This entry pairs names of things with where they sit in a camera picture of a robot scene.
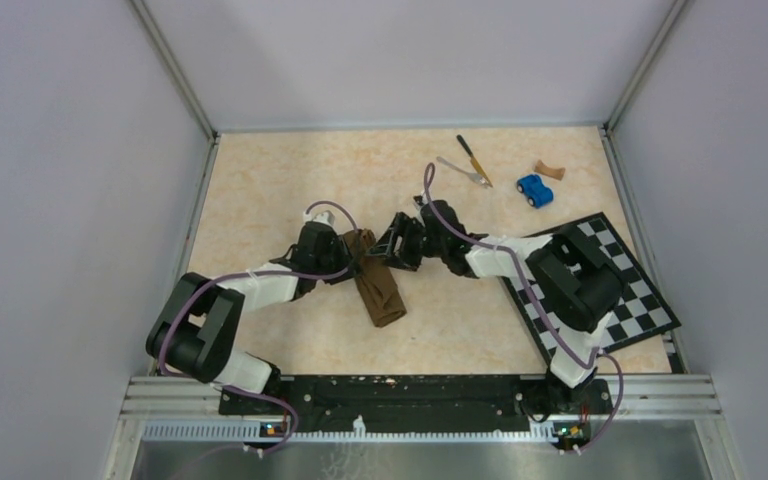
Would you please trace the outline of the brown cloth napkin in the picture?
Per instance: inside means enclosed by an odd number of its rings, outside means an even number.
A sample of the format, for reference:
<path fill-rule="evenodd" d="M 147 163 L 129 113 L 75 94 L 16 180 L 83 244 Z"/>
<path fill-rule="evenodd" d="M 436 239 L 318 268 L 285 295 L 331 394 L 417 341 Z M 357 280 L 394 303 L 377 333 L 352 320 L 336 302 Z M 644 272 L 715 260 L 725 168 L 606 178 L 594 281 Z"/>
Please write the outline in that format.
<path fill-rule="evenodd" d="M 371 323 L 384 328 L 404 317 L 407 308 L 390 268 L 382 258 L 368 254 L 377 242 L 374 233 L 368 229 L 351 230 L 342 239 L 357 261 L 359 273 L 354 281 Z"/>

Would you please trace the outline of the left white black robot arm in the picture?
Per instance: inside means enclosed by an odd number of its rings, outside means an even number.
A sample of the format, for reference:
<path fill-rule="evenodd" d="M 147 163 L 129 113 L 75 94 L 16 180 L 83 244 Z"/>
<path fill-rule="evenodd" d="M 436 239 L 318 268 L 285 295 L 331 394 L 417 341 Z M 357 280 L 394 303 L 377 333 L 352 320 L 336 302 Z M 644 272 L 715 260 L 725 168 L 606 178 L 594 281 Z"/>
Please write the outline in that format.
<path fill-rule="evenodd" d="M 319 283 L 340 283 L 358 271 L 332 212 L 304 219 L 297 241 L 279 258 L 216 278 L 189 272 L 177 281 L 145 343 L 162 374 L 218 386 L 257 413 L 277 407 L 279 368 L 235 346 L 242 316 L 297 301 Z"/>

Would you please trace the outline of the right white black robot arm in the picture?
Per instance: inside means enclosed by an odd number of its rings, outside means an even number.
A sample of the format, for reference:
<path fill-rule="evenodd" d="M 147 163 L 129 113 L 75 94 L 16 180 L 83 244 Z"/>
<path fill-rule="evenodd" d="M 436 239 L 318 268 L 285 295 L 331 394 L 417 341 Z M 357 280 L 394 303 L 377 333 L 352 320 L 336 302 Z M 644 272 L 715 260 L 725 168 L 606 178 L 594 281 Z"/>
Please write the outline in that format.
<path fill-rule="evenodd" d="M 405 271 L 437 258 L 456 276 L 519 282 L 541 322 L 560 323 L 549 330 L 557 344 L 545 380 L 549 404 L 572 412 L 586 400 L 601 339 L 627 283 L 577 226 L 533 237 L 469 233 L 447 202 L 422 200 L 417 215 L 397 213 L 367 254 Z"/>

